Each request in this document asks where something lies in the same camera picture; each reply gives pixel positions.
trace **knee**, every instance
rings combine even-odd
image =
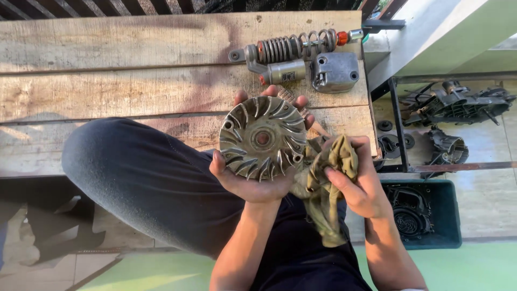
[[[109,157],[117,145],[117,132],[130,120],[105,118],[90,121],[78,128],[65,141],[61,164],[67,175],[87,171]]]

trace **green floor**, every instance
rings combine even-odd
[[[364,247],[356,248],[361,273],[373,287]],[[429,290],[516,290],[517,243],[464,244],[456,250],[409,252]],[[125,257],[81,290],[208,290],[214,261],[187,253]]]

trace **person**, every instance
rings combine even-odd
[[[272,85],[262,95],[276,96]],[[239,91],[234,105],[248,98]],[[293,104],[302,109],[304,96]],[[314,122],[307,115],[306,128]],[[379,290],[426,290],[400,240],[370,155],[368,137],[350,138],[359,159],[354,184],[325,169],[350,209],[365,218],[366,256]],[[210,290],[371,290],[346,243],[326,248],[288,190],[295,169],[274,181],[247,181],[217,150],[123,118],[88,122],[65,143],[63,170],[100,206],[135,229],[181,250],[216,259]]]

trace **coil spring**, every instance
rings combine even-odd
[[[296,52],[293,51],[291,40],[294,40]],[[263,64],[279,63],[302,58],[304,50],[307,56],[311,56],[312,47],[315,47],[317,54],[322,52],[323,47],[327,49],[327,52],[332,52],[336,49],[336,43],[336,31],[333,29],[320,30],[319,33],[316,31],[311,31],[309,34],[301,33],[298,37],[292,34],[290,37],[275,37],[258,41],[257,45],[262,47],[258,56]]]

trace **rear shock absorber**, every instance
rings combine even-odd
[[[232,63],[246,62],[248,69],[259,74],[262,85],[280,84],[305,78],[303,57],[310,57],[312,50],[320,54],[325,49],[332,52],[363,37],[361,29],[336,32],[333,29],[301,33],[298,37],[276,37],[259,40],[256,45],[233,50],[228,54]]]

